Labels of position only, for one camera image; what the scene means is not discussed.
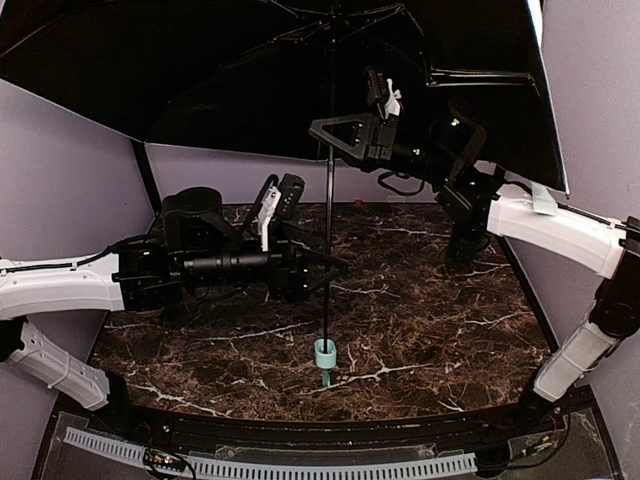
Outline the mint and black folding umbrella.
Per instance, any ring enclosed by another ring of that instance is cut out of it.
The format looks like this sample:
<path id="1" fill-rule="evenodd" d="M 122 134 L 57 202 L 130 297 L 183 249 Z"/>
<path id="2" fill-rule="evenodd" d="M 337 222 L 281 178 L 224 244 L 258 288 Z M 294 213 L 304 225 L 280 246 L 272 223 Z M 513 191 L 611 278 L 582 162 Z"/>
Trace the mint and black folding umbrella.
<path id="1" fill-rule="evenodd" d="M 401 92 L 404 140 L 453 107 L 486 130 L 475 166 L 567 190 L 524 1 L 9 1 L 1 15 L 4 81 L 142 145 L 362 170 L 369 66 Z"/>

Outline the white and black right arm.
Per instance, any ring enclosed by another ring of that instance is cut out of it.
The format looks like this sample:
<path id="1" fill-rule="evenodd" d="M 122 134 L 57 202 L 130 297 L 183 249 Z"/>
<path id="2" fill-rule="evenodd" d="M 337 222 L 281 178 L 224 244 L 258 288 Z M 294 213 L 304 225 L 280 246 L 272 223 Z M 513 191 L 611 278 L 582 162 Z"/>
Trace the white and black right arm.
<path id="1" fill-rule="evenodd" d="M 568 258 L 601 277 L 591 309 L 560 349 L 531 378 L 521 396 L 533 410 L 562 398 L 639 330 L 639 222 L 603 218 L 558 204 L 541 185 L 524 185 L 479 171 L 475 160 L 487 140 L 483 125 L 453 107 L 435 120 L 425 139 L 404 140 L 399 99 L 373 100 L 372 131 L 362 138 L 364 171 L 419 179 L 453 222 L 449 252 L 474 257 L 488 233 L 523 241 Z"/>

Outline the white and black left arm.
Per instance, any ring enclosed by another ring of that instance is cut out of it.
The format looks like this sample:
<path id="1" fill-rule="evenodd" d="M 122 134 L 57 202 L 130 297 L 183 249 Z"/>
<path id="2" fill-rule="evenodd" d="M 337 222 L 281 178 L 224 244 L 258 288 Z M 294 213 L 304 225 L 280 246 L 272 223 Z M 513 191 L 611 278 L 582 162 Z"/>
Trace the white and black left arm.
<path id="1" fill-rule="evenodd" d="M 1 262 L 1 359 L 89 411 L 123 410 L 125 380 L 88 366 L 49 340 L 29 316 L 74 310 L 150 313 L 199 289 L 261 283 L 296 302 L 347 269 L 312 249 L 315 236 L 289 224 L 302 193 L 269 177 L 241 226 L 223 216 L 221 194 L 191 187 L 166 197 L 160 234 L 129 237 L 93 256 Z"/>

